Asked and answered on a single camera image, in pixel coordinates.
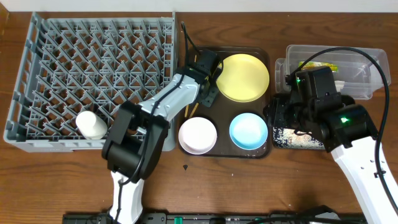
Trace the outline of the wooden chopstick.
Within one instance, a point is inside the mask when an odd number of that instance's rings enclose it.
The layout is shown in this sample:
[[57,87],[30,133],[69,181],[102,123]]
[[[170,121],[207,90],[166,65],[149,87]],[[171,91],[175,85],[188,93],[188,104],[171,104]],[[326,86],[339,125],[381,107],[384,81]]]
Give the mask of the wooden chopstick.
[[195,112],[196,112],[196,110],[198,108],[198,105],[199,105],[199,103],[195,104],[195,106],[193,107],[193,109],[192,109],[192,111],[191,111],[191,113],[190,113],[188,118],[192,118],[193,117],[193,115],[195,114]]
[[189,105],[187,105],[187,106],[185,107],[185,114],[184,114],[184,117],[185,117],[185,118],[188,118],[188,111],[189,111]]

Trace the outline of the pink white bowl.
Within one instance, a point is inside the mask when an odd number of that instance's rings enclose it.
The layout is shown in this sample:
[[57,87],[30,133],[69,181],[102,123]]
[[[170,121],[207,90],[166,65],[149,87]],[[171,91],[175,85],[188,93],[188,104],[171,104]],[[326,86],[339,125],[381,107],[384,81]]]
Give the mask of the pink white bowl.
[[209,152],[215,146],[217,138],[215,125],[202,117],[186,120],[178,132],[178,141],[182,149],[193,155]]

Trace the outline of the light blue bowl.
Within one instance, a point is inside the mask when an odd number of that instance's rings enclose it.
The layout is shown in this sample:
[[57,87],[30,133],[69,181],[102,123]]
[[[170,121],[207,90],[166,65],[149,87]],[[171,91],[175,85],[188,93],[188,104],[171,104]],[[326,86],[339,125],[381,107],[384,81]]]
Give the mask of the light blue bowl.
[[236,146],[251,151],[260,148],[267,141],[268,127],[259,115],[242,113],[231,121],[229,136]]

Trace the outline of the white cup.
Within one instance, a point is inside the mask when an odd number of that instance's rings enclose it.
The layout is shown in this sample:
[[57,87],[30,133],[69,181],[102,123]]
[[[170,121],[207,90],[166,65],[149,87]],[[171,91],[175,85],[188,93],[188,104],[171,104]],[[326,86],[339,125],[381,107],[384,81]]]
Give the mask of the white cup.
[[101,139],[107,131],[107,124],[92,111],[83,111],[76,117],[76,125],[86,139]]

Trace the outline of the green yellow snack wrapper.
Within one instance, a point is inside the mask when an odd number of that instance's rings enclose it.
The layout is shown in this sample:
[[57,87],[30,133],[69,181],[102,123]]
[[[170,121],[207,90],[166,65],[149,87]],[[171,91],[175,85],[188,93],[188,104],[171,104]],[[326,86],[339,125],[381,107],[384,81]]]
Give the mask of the green yellow snack wrapper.
[[327,62],[314,62],[314,61],[310,61],[310,62],[306,63],[302,67],[302,70],[315,68],[315,67],[322,67],[322,66],[330,67],[332,72],[338,72],[338,70],[339,70],[338,66],[335,64],[327,63]]

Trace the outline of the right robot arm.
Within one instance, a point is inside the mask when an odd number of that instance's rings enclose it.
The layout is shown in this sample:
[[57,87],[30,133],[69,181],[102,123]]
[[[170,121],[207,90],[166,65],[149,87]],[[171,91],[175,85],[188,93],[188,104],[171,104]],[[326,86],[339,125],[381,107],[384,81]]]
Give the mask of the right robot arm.
[[397,223],[397,182],[367,110],[337,91],[330,67],[300,70],[290,81],[290,93],[274,95],[264,108],[269,126],[320,141],[348,179],[366,221]]

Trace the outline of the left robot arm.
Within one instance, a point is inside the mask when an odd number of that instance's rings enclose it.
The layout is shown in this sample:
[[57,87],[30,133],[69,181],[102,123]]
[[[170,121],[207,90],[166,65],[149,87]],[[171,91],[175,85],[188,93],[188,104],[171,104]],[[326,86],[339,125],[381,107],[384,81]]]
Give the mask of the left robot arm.
[[138,221],[144,181],[160,159],[171,120],[187,105],[207,97],[222,67],[216,52],[201,50],[194,62],[187,60],[176,70],[158,94],[138,104],[126,101],[119,107],[101,152],[116,192],[107,223]]

